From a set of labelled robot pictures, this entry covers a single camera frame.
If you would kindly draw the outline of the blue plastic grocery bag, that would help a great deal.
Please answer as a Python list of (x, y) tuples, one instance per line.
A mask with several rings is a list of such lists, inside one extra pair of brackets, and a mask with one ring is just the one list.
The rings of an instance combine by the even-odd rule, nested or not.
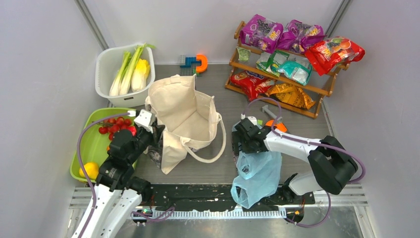
[(232, 182), (233, 200), (249, 209), (262, 198), (273, 195), (278, 188), (282, 155), (280, 152), (233, 155), (238, 176)]

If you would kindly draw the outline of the canvas tote bag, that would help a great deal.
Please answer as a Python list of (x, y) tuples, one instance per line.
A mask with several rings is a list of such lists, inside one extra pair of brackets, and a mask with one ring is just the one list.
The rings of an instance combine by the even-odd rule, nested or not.
[[(226, 129), (216, 111), (214, 97), (196, 90), (196, 76), (174, 75), (149, 86), (146, 108), (164, 125), (157, 146), (148, 149), (150, 156), (160, 155), (160, 169), (170, 173), (187, 155), (202, 163), (214, 163), (226, 148)], [(212, 158), (202, 158), (196, 151), (209, 146), (221, 127), (220, 151)]]

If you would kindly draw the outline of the orange potato chip bag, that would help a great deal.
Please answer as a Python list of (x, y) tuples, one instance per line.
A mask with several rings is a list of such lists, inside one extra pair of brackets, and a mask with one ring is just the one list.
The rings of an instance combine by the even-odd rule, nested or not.
[(307, 110), (316, 103), (301, 87), (288, 83), (276, 84), (269, 88), (265, 94), (269, 97), (274, 96), (283, 103)]

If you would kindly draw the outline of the yellow napa cabbage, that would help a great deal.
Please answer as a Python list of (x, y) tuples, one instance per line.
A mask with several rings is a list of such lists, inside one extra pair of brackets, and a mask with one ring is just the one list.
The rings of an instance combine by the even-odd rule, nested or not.
[(149, 73), (149, 62), (146, 59), (139, 59), (131, 79), (131, 90), (133, 92), (141, 91), (146, 87)]

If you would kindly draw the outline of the small green packet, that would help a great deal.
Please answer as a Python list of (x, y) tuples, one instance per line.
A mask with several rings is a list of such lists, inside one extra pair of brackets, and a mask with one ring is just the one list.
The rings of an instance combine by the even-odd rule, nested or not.
[(247, 62), (250, 59), (251, 51), (248, 49), (245, 49), (243, 47), (236, 47), (236, 50), (238, 52), (238, 60), (242, 62)]

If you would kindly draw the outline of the green celery bunch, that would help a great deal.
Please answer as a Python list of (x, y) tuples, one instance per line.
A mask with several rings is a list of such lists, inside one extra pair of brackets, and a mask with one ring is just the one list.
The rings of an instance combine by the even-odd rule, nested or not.
[(128, 94), (129, 89), (131, 89), (131, 79), (132, 79), (132, 75), (133, 75), (135, 66), (136, 66), (138, 60), (141, 59), (141, 54), (143, 53), (145, 48), (154, 49), (155, 46), (144, 43), (143, 45), (141, 45), (141, 46), (138, 45), (136, 47), (133, 56), (131, 56), (131, 60), (128, 64), (126, 73), (125, 73), (125, 75), (122, 79), (121, 86), (120, 86), (120, 89), (119, 89), (119, 95)]

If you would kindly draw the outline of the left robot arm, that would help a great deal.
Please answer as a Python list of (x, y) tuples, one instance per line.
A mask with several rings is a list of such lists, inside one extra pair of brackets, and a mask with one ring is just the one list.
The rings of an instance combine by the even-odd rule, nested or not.
[(93, 195), (75, 238), (113, 238), (138, 205), (147, 205), (152, 198), (150, 182), (133, 176), (133, 164), (151, 145), (157, 145), (164, 125), (153, 123), (149, 128), (136, 126), (116, 132), (99, 168)]

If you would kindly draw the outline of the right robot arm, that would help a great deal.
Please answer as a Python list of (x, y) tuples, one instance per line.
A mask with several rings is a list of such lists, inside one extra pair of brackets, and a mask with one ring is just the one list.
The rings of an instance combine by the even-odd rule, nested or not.
[(292, 204), (318, 190), (338, 195), (359, 170), (354, 156), (333, 136), (310, 139), (291, 135), (274, 125), (260, 127), (252, 117), (234, 125), (232, 148), (235, 155), (280, 152), (308, 163), (311, 171), (294, 174), (285, 182), (283, 198)]

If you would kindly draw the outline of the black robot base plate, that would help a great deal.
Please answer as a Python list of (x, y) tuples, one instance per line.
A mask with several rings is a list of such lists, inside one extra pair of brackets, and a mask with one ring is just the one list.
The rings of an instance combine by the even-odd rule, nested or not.
[[(231, 184), (152, 184), (140, 205), (147, 208), (155, 207), (159, 211), (165, 211), (170, 207), (174, 207), (175, 211), (232, 211), (237, 203), (231, 196), (231, 188)], [(315, 198), (312, 192), (303, 196), (286, 197), (279, 186), (273, 195), (264, 197), (251, 208), (243, 210), (273, 211), (283, 205), (300, 208), (302, 205), (313, 204)]]

